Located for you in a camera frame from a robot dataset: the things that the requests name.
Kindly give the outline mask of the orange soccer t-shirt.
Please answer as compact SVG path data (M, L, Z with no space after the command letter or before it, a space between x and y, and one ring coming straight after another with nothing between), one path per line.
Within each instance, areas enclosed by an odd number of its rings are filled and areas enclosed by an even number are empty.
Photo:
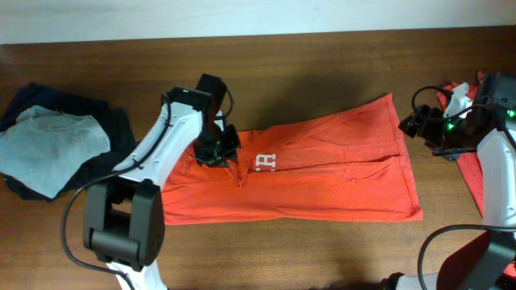
M278 218L412 222L423 212L393 98L239 133L236 162L184 154L162 192L167 225Z

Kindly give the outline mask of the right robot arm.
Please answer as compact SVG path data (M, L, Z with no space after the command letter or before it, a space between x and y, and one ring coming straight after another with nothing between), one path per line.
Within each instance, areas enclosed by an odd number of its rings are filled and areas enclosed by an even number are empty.
M416 275L394 273L382 289L513 289L507 274L515 264L515 78L503 73L482 77L473 98L465 85L444 91L444 110L413 105L399 129L420 137L434 156L479 159L483 194L482 224L445 226L430 234L420 247ZM478 230L480 235L447 257L436 274L422 270L430 243L447 232Z

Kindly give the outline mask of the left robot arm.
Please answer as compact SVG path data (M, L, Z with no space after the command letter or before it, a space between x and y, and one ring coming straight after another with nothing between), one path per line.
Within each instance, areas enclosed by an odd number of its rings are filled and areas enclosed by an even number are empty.
M160 116L113 172L88 185L83 242L123 289L163 289L156 258L164 241L161 191L188 147L210 168L238 159L236 129L220 107L230 95L220 77L202 74L195 88L163 96Z

